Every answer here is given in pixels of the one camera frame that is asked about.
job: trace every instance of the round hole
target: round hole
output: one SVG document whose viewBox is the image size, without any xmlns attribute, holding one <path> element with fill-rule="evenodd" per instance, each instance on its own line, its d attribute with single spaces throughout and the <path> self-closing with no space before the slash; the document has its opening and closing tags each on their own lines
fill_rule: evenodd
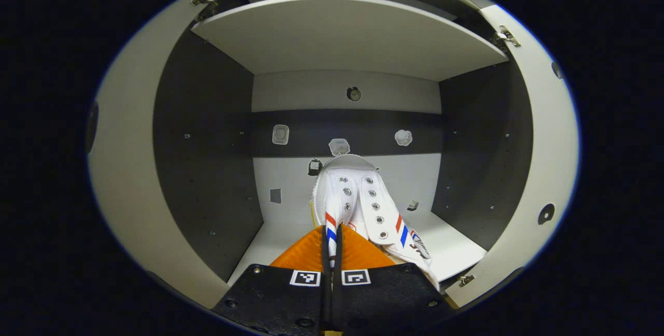
<svg viewBox="0 0 664 336">
<path fill-rule="evenodd" d="M 313 321 L 309 318 L 300 318 L 295 323 L 298 326 L 305 327 L 305 328 L 313 326 Z"/>
<path fill-rule="evenodd" d="M 537 223 L 543 225 L 544 223 L 553 219 L 553 215 L 556 211 L 556 207 L 553 204 L 546 204 L 542 211 L 540 211 L 539 217 L 537 218 Z"/>
<path fill-rule="evenodd" d="M 351 86 L 348 89 L 346 89 L 346 97 L 348 97 L 353 102 L 356 102 L 360 100 L 360 97 L 362 97 L 362 93 L 360 93 L 359 88 Z"/>
</svg>

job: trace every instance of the white shelf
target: white shelf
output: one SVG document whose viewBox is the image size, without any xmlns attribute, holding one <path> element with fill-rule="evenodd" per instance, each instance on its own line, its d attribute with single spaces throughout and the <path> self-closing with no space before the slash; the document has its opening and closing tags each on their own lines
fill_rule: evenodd
<svg viewBox="0 0 664 336">
<path fill-rule="evenodd" d="M 192 31 L 253 74 L 324 69 L 441 81 L 507 61 L 454 22 L 387 0 L 265 0 Z"/>
<path fill-rule="evenodd" d="M 478 263 L 487 253 L 433 213 L 413 214 L 408 218 L 408 222 L 431 254 L 431 270 L 439 281 L 453 277 Z"/>
</svg>

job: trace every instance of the small gray square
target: small gray square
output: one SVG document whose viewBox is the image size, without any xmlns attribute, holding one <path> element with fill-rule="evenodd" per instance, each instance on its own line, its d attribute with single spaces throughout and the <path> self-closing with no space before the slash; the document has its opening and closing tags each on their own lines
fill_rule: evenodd
<svg viewBox="0 0 664 336">
<path fill-rule="evenodd" d="M 270 202 L 274 202 L 275 204 L 282 203 L 282 189 L 270 190 Z"/>
</svg>

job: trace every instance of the mounting hole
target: mounting hole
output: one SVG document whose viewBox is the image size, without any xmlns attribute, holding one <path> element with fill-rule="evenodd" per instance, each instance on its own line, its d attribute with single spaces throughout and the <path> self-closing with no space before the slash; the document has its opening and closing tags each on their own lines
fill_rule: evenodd
<svg viewBox="0 0 664 336">
<path fill-rule="evenodd" d="M 543 225 L 544 223 L 553 219 L 553 215 L 556 211 L 556 207 L 553 204 L 546 204 L 537 218 L 537 223 Z"/>
<path fill-rule="evenodd" d="M 363 328 L 367 327 L 369 321 L 364 318 L 353 318 L 348 322 L 348 327 L 351 328 Z"/>
<path fill-rule="evenodd" d="M 295 324 L 297 324 L 299 327 L 309 328 L 313 326 L 313 321 L 309 318 L 300 318 L 295 322 Z"/>
<path fill-rule="evenodd" d="M 553 69 L 553 74 L 558 77 L 558 79 L 564 79 L 565 76 L 562 75 L 562 71 L 560 70 L 560 66 L 558 66 L 557 62 L 552 62 L 551 63 L 551 69 Z"/>
<path fill-rule="evenodd" d="M 348 90 L 346 90 L 346 97 L 348 97 L 353 102 L 356 102 L 360 100 L 360 98 L 362 97 L 362 93 L 360 92 L 359 88 L 351 86 L 348 88 Z"/>
</svg>

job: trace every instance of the black background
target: black background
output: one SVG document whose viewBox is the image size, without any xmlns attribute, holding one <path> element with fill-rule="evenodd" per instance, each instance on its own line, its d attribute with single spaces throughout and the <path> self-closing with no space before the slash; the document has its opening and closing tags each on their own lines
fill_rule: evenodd
<svg viewBox="0 0 664 336">
<path fill-rule="evenodd" d="M 85 120 L 106 68 L 175 0 L 5 0 L 7 334 L 230 334 L 119 248 L 95 206 Z M 659 5 L 494 0 L 560 61 L 583 131 L 571 210 L 533 265 L 432 334 L 654 334 Z"/>
</svg>

